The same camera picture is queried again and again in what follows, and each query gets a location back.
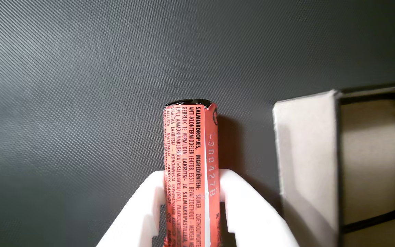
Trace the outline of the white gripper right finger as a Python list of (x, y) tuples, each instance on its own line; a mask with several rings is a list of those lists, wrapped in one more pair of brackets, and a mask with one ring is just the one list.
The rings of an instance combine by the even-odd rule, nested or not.
[(245, 179), (229, 169), (220, 172), (228, 232), (238, 247), (298, 247), (286, 221)]

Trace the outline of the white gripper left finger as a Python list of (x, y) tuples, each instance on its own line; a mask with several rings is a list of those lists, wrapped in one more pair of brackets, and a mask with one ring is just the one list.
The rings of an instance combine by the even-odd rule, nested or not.
[(151, 173), (122, 208), (98, 247), (150, 247), (159, 234), (160, 207), (165, 204), (162, 170)]

